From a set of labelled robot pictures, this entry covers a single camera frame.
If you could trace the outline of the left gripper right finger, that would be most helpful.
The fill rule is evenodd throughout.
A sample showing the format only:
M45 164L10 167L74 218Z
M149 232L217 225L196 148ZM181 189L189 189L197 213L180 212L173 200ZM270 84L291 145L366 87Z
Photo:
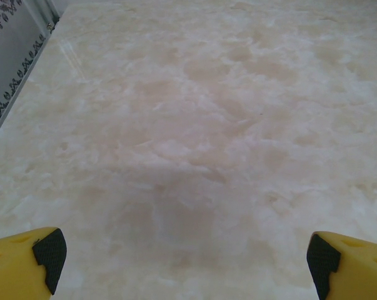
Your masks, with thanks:
M377 300L377 244L314 232L306 261L320 300Z

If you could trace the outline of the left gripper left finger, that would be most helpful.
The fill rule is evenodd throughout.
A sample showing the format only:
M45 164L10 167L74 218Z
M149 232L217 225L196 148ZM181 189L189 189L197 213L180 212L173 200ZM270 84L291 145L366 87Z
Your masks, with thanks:
M43 227L0 239L0 299L50 299L67 255L57 227Z

